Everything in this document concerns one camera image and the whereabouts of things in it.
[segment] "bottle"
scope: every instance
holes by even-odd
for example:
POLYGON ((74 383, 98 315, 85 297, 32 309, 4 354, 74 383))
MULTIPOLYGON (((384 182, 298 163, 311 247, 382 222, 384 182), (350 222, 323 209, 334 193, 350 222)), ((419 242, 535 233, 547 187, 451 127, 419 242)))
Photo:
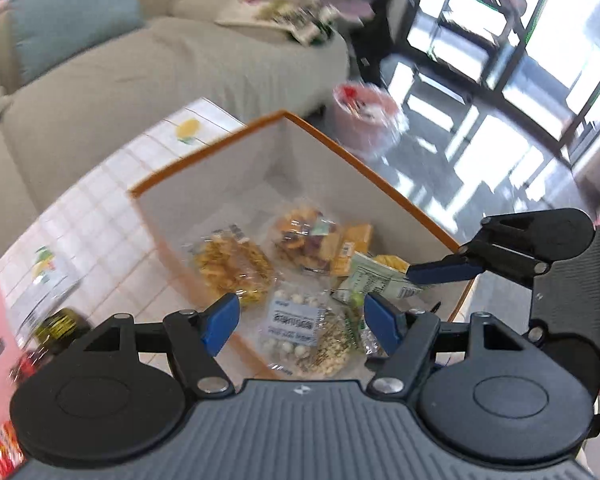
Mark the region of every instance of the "bottle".
POLYGON ((51 354, 58 355, 89 330, 91 325, 81 314, 64 307, 40 323, 34 335, 40 345, 51 354))

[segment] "red package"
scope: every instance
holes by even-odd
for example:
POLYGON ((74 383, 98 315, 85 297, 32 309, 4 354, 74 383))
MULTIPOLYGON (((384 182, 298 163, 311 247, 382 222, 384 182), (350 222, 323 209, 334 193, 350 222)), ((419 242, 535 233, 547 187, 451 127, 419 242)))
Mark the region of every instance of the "red package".
POLYGON ((7 478, 25 461, 10 420, 0 426, 0 475, 7 478))

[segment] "table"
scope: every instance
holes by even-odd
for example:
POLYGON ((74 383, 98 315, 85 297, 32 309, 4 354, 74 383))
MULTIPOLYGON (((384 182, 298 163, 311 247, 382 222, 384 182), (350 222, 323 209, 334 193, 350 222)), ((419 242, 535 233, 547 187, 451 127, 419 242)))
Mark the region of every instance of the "table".
MULTIPOLYGON (((0 259, 0 291, 7 308, 31 284, 34 256, 41 246, 72 261, 82 281, 62 306, 72 307, 94 325, 118 312, 128 312, 142 323, 190 308, 172 286, 126 190, 243 126, 212 102, 199 99, 113 153, 43 212, 0 259), (200 128, 186 144, 175 132, 188 119, 197 119, 200 128)), ((164 354, 140 354, 140 359, 170 373, 164 354)), ((218 361, 234 383, 242 381, 244 366, 230 352, 221 352, 218 361)))

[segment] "blue cushion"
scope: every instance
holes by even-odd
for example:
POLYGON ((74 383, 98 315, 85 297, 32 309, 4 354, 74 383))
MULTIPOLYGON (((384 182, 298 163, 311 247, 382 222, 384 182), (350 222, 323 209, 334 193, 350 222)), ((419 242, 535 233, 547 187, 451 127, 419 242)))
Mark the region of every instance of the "blue cushion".
POLYGON ((144 24, 138 0, 11 0, 11 10, 23 84, 144 24))

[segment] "lemon print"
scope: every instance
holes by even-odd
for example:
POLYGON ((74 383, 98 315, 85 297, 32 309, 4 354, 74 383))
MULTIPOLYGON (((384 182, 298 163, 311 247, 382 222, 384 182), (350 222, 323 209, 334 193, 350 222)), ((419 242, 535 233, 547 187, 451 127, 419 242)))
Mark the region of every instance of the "lemon print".
POLYGON ((181 142, 189 144, 196 132, 200 128, 200 121, 197 119, 187 119, 176 128, 176 137, 181 142))

